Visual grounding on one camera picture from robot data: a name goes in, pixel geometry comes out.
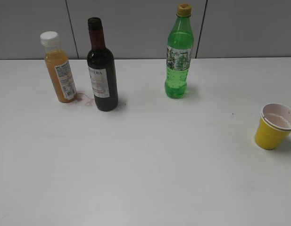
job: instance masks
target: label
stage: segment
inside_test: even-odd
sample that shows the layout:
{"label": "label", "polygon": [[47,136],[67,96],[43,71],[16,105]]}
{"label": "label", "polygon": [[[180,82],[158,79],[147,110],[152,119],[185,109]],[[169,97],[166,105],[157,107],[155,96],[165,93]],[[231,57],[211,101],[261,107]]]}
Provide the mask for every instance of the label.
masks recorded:
{"label": "label", "polygon": [[64,98],[71,100],[76,94],[76,88],[70,68],[69,61],[65,62],[62,65],[55,66],[55,71],[61,86],[62,93]]}
{"label": "label", "polygon": [[89,72],[94,95],[101,98],[109,97],[107,70],[89,67]]}
{"label": "label", "polygon": [[191,63],[192,48],[176,49],[167,46],[166,65],[176,71],[184,71]]}

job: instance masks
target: white cup rim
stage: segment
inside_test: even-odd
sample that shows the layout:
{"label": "white cup rim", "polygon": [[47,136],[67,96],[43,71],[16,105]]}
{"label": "white cup rim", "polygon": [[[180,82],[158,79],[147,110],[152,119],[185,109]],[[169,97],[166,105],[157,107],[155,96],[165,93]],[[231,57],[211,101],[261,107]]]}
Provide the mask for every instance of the white cup rim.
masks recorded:
{"label": "white cup rim", "polygon": [[284,127],[280,127],[280,126],[278,126],[278,125],[275,125],[274,123],[272,123],[271,121],[269,121],[269,120],[264,116],[264,108],[265,108],[266,106],[268,106],[268,105],[281,105],[281,106],[283,106],[283,107],[288,108],[290,111],[291,111],[291,108],[288,107],[288,106],[286,106],[286,105],[279,104],[279,103],[269,103],[269,104],[265,105],[265,106],[262,108],[262,110],[261,110],[261,117],[262,117],[262,119],[263,119],[267,124],[269,124],[270,126],[274,127],[275,129],[279,129],[279,130],[281,130],[281,131],[291,131],[291,128],[284,128]]}

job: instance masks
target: bottle cap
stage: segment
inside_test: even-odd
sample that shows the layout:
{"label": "bottle cap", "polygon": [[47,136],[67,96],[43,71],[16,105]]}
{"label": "bottle cap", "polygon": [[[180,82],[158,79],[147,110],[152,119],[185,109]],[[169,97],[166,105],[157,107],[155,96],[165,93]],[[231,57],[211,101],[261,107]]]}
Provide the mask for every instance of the bottle cap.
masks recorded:
{"label": "bottle cap", "polygon": [[44,47],[54,47],[60,43],[57,32],[44,32],[41,34],[41,43]]}
{"label": "bottle cap", "polygon": [[91,17],[88,19],[88,27],[89,31],[99,31],[102,29],[102,23],[100,18],[98,17]]}
{"label": "bottle cap", "polygon": [[179,17],[190,17],[191,16],[191,5],[182,3],[178,6],[177,16]]}

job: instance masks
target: yellow plastic cup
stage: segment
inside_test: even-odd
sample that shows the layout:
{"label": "yellow plastic cup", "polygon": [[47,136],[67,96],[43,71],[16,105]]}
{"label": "yellow plastic cup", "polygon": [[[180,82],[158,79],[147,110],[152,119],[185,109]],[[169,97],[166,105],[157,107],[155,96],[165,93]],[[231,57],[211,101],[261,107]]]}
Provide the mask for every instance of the yellow plastic cup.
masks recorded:
{"label": "yellow plastic cup", "polygon": [[263,107],[255,142],[266,150],[275,149],[291,133],[291,108],[281,104]]}

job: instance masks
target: green plastic bottle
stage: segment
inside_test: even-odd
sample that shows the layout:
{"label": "green plastic bottle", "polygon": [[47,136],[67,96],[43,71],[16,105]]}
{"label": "green plastic bottle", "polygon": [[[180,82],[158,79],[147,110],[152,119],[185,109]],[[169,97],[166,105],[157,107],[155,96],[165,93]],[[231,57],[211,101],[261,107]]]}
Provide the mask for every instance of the green plastic bottle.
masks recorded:
{"label": "green plastic bottle", "polygon": [[180,4],[177,21],[168,36],[165,92],[170,98],[182,98],[187,87],[186,79],[194,41],[190,16],[191,5]]}

